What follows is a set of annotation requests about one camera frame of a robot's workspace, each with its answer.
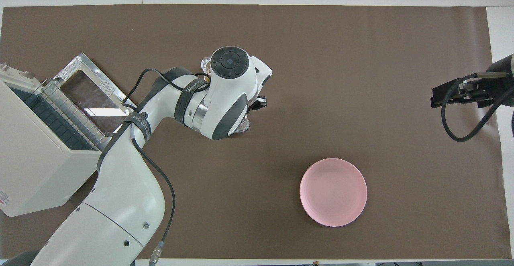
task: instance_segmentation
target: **circular button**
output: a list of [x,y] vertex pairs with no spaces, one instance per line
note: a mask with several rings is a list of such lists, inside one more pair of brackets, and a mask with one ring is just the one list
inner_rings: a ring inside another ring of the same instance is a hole
[[233,52],[228,52],[222,57],[222,65],[225,68],[233,69],[239,64],[239,57]]

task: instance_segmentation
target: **gray strap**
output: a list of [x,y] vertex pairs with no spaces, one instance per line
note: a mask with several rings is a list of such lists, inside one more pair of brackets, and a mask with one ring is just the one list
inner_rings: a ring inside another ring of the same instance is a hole
[[180,93],[180,97],[178,98],[177,105],[175,106],[175,120],[177,120],[177,122],[184,126],[186,125],[184,123],[184,115],[186,114],[189,102],[191,101],[191,98],[193,98],[194,92],[205,84],[207,84],[207,82],[203,79],[195,78],[192,82],[186,85],[186,87],[184,87]]
[[141,132],[143,132],[143,136],[145,137],[145,142],[148,142],[150,135],[152,134],[152,129],[150,128],[150,123],[147,121],[147,113],[143,112],[142,114],[138,112],[130,113],[123,123],[133,123],[138,127]]

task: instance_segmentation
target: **white robot link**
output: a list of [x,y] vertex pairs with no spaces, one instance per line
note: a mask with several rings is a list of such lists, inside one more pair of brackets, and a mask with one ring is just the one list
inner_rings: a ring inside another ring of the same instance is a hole
[[[237,47],[223,47],[212,55],[210,72],[210,83],[183,67],[159,72],[147,97],[103,151],[91,193],[31,265],[128,266],[134,261],[165,212],[161,188],[141,151],[152,130],[163,118],[171,117],[219,140],[231,135],[249,110],[266,105],[266,98],[258,94],[272,70],[256,57]],[[151,266],[160,256],[165,234],[150,259]]]

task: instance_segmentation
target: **brown table surface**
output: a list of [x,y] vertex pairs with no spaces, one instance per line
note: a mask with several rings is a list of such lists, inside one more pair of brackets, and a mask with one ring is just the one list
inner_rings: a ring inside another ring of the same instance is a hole
[[[274,70],[262,91],[268,107],[250,113],[248,132],[225,140],[174,120],[155,130],[145,150],[177,193],[164,257],[511,258],[496,121],[457,143],[429,100],[432,87],[490,65],[485,8],[4,8],[0,61],[42,81],[84,52],[128,92],[146,67],[199,72],[224,45]],[[153,81],[144,79],[134,101]],[[481,113],[451,106],[450,126],[465,133]],[[299,199],[303,173],[329,157],[352,162],[367,182],[363,213],[344,227],[317,224]],[[2,257],[41,248],[93,182],[63,207],[0,213]]]

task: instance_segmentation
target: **round plate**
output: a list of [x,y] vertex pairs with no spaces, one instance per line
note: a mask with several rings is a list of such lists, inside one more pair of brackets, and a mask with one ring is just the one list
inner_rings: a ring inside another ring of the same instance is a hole
[[350,162],[326,158],[314,163],[303,175],[300,200],[303,209],[319,224],[344,226],[364,210],[366,182]]

